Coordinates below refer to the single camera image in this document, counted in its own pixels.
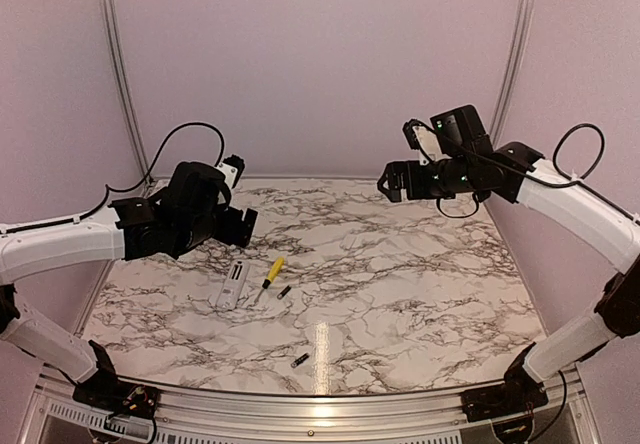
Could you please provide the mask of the yellow screwdriver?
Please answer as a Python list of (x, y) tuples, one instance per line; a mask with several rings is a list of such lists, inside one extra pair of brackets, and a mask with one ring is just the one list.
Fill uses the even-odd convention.
[(280, 273), (283, 265), (284, 265), (285, 259), (283, 257), (279, 257), (275, 260), (275, 262), (273, 263), (273, 265), (271, 266), (267, 276), (265, 277), (262, 286), (260, 288), (260, 291), (258, 292), (258, 294), (256, 295), (255, 299), (254, 299), (254, 304), (257, 304), (259, 302), (260, 297), (262, 296), (262, 294), (270, 287), (270, 285), (274, 282), (274, 280), (276, 279), (276, 277), (278, 276), (278, 274)]

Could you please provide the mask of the white remote control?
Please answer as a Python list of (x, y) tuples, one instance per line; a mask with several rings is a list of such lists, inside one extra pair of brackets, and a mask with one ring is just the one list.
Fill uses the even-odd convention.
[(216, 299), (215, 306), (218, 309), (233, 310), (236, 308), (249, 269), (250, 264), (247, 261), (238, 260), (232, 264)]

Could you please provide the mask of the black AAA battery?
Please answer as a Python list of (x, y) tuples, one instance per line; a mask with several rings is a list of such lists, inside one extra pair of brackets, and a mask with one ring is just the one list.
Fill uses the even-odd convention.
[(277, 299), (281, 300), (283, 299), (290, 291), (291, 291), (291, 286), (287, 286), (285, 287), (277, 296)]
[(302, 363), (304, 363), (307, 359), (309, 358), (309, 354), (308, 353), (304, 353), (302, 354), (300, 357), (296, 358), (292, 363), (291, 363), (291, 367), (292, 368), (296, 368), (299, 365), (301, 365)]

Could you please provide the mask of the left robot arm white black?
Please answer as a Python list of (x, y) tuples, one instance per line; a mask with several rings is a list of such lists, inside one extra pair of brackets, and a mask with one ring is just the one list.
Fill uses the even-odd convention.
[(58, 369), (74, 386), (75, 401), (115, 415), (153, 417), (159, 391), (118, 377), (106, 349), (80, 339), (17, 295), (18, 280), (94, 261), (131, 261), (156, 254), (173, 259), (214, 239), (246, 247), (256, 211), (231, 205), (242, 175), (232, 155), (210, 166), (181, 162), (169, 184), (148, 198), (102, 205), (92, 215), (1, 230), (1, 338)]

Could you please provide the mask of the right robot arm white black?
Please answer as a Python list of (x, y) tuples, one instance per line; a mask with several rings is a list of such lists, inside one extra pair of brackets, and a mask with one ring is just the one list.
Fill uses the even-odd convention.
[(520, 142), (493, 147), (476, 108), (458, 107), (411, 119), (403, 133), (411, 149), (424, 150), (418, 131), (437, 139), (442, 159), (388, 163), (377, 182), (391, 202), (441, 203), (468, 194), (475, 204), (492, 195), (555, 221), (606, 258), (615, 275), (594, 308), (521, 351), (502, 383), (466, 391), (463, 412), (471, 422), (531, 413), (547, 404), (544, 382), (564, 367), (589, 359), (616, 338), (639, 332), (639, 218), (560, 170), (554, 159)]

